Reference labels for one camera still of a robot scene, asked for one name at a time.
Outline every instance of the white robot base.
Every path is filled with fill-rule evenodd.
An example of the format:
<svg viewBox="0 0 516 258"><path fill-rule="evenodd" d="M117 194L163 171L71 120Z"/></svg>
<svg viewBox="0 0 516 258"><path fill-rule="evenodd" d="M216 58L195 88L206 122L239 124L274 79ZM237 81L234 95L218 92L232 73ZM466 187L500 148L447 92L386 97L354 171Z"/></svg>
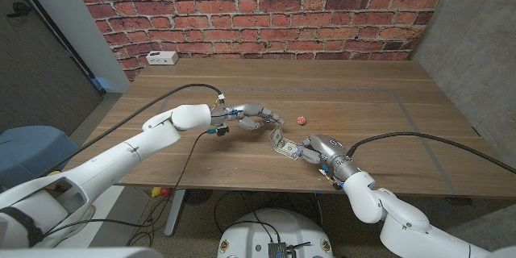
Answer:
<svg viewBox="0 0 516 258"><path fill-rule="evenodd" d="M259 257L287 257L289 249L291 257L317 257L332 258L330 240L328 236L316 223L307 217L284 209L263 209L257 210L256 216L262 223L272 225L279 234L278 237L274 229L259 223L238 223L244 221L256 222L253 213L249 213L240 218L237 224L224 231L218 245L218 258L259 258ZM273 238L270 244L270 237L264 227ZM309 244L289 248L310 242Z"/></svg>

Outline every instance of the white box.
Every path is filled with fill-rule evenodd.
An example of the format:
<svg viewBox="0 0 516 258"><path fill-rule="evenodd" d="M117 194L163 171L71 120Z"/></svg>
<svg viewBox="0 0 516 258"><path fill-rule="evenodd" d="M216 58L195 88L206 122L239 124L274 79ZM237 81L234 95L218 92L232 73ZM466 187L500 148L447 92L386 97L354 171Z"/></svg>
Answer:
<svg viewBox="0 0 516 258"><path fill-rule="evenodd" d="M177 52L152 51L147 54L147 61L150 65L174 65L176 64Z"/></svg>

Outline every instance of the wooden table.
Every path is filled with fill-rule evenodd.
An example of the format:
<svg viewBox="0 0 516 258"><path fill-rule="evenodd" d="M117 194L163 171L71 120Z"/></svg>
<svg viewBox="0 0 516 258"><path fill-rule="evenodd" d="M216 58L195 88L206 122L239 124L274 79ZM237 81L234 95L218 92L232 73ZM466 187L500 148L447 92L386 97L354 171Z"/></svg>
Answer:
<svg viewBox="0 0 516 258"><path fill-rule="evenodd" d="M314 133L330 135L346 148L370 136L420 131L493 150L472 129L417 62L342 60L185 60L149 66L133 82L90 136L115 125L174 87L206 83L221 89L227 105L257 102L277 112L286 138L301 142ZM166 98L73 158L67 169L141 132L153 115L181 104L211 104L217 94L187 89ZM306 118L299 126L298 116ZM179 182L182 189L248 189L334 193L316 165L273 151L268 125L246 131L228 123L225 136L204 135ZM199 131L181 133L171 148L138 165L124 185L174 187ZM365 144L353 160L400 195L516 197L514 174L469 152L416 137L393 137Z"/></svg>

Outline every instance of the concrete wall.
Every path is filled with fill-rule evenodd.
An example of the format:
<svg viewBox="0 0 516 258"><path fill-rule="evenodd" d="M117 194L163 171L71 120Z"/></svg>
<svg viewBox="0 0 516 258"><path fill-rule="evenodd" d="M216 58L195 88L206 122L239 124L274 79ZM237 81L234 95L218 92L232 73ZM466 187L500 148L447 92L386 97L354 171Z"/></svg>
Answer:
<svg viewBox="0 0 516 258"><path fill-rule="evenodd" d="M411 59L516 167L516 0L441 0Z"/></svg>

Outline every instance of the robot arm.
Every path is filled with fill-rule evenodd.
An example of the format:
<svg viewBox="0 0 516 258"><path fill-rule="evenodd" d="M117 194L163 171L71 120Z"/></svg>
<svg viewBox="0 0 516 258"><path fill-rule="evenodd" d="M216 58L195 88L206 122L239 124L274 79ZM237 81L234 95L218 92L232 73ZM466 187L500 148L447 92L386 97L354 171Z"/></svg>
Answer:
<svg viewBox="0 0 516 258"><path fill-rule="evenodd" d="M249 117L253 115L264 121L252 121ZM223 135L229 132L226 121L231 120L239 120L250 130L266 122L284 123L277 114L257 104L219 105L212 110L208 105L182 105L154 116L143 125L143 132L84 164L0 193L0 248L57 245L73 227L46 237L44 233L82 220L100 194L141 161L176 143L181 131L214 127L209 133Z"/></svg>
<svg viewBox="0 0 516 258"><path fill-rule="evenodd" d="M387 189L372 190L374 179L347 157L344 146L326 135L311 135L298 148L312 164L334 169L334 182L349 197L355 216L364 223L384 220L380 239L401 257L486 257L490 253L430 225L428 217Z"/></svg>

